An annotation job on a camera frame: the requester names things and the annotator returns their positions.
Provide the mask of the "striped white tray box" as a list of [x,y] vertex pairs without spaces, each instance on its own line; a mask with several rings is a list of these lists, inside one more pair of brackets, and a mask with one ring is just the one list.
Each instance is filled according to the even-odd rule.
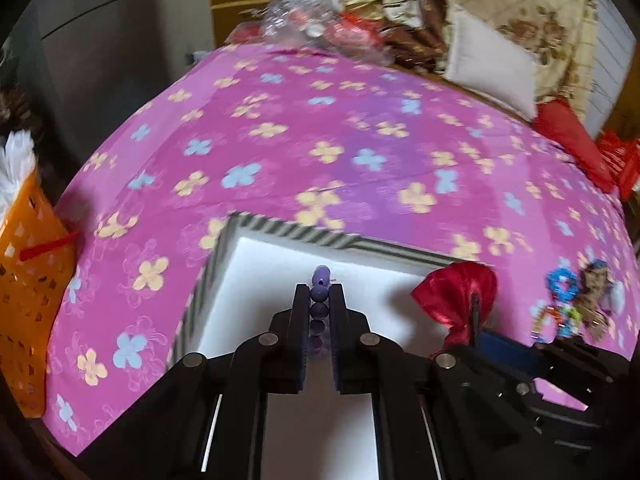
[[[274,314],[292,306],[296,286],[311,282],[317,266],[329,268],[347,307],[362,312],[371,330],[429,356],[442,348],[447,331],[410,292],[449,261],[355,234],[235,214],[198,274],[168,363],[190,352],[222,356],[265,332]],[[378,478],[371,398],[336,391],[329,348],[309,356],[301,393],[269,396],[262,478]]]

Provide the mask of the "red shopping bag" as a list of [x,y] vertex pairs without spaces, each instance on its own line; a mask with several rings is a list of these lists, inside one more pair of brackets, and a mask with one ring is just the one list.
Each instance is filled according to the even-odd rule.
[[613,130],[604,129],[596,144],[620,191],[620,199],[629,200],[639,180],[639,140],[623,140]]

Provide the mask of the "clear plastic bag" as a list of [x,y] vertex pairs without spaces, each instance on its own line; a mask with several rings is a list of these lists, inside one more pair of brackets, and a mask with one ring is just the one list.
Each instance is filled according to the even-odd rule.
[[337,0],[271,0],[260,34],[266,44],[287,49],[317,49],[358,62],[392,64],[380,26],[342,10]]

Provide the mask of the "grey refrigerator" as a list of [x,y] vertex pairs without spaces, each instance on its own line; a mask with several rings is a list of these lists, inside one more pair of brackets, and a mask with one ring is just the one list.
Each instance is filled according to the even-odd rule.
[[9,34],[17,81],[78,164],[213,49],[209,0],[30,0]]

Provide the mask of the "white pillow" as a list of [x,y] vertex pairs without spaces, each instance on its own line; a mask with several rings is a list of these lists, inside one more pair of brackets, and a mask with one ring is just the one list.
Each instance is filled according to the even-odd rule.
[[458,6],[449,25],[442,76],[531,122],[537,116],[534,56]]

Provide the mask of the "brown satin cloth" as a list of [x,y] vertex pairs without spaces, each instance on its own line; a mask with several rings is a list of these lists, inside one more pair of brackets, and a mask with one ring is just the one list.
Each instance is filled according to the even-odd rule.
[[386,18],[381,37],[396,65],[419,73],[442,70],[447,57],[446,12],[430,4],[423,24],[411,26]]

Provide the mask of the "red cushion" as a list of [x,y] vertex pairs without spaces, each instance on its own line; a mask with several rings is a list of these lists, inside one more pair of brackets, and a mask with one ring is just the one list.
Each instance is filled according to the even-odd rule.
[[532,126],[536,133],[559,144],[572,156],[576,166],[597,188],[605,193],[614,191],[616,184],[603,155],[565,100],[538,103]]

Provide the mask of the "beige floral blanket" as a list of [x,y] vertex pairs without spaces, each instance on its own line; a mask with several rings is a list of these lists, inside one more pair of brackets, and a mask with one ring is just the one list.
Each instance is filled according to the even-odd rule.
[[445,70],[454,40],[452,12],[461,8],[536,60],[536,98],[565,100],[579,119],[586,117],[592,88],[597,37],[597,0],[384,0],[386,6],[415,3],[420,25],[418,43],[422,70]]

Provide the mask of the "pink floral bedsheet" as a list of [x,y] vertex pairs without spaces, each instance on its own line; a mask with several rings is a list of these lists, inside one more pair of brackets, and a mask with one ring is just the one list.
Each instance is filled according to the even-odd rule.
[[615,195],[500,110],[337,55],[215,51],[125,120],[56,210],[82,240],[43,420],[73,454],[163,374],[235,211],[486,262],[500,328],[521,342],[546,275],[602,259],[623,310],[601,346],[630,356],[639,333],[638,266]]

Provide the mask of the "red satin bow hair clip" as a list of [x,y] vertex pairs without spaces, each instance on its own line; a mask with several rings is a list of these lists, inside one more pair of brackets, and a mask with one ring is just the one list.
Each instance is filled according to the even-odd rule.
[[498,292],[497,275],[489,266],[474,261],[450,263],[432,271],[410,292],[411,298],[425,314],[448,328],[442,348],[431,354],[432,359],[450,348],[476,346],[470,344],[473,292],[480,294],[481,328],[491,314]]

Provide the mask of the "leopard print fabric bow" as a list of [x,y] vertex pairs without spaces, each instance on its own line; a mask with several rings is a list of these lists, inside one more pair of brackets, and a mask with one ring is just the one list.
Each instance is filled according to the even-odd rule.
[[625,286],[610,278],[605,261],[593,260],[580,271],[580,285],[573,306],[591,339],[600,341],[613,324],[614,316],[624,312]]

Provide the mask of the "orange plastic basket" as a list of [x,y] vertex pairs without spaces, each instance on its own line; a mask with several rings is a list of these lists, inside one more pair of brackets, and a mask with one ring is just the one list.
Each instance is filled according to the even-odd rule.
[[47,407],[48,344],[76,271],[78,233],[58,218],[30,174],[1,222],[1,373],[27,418]]

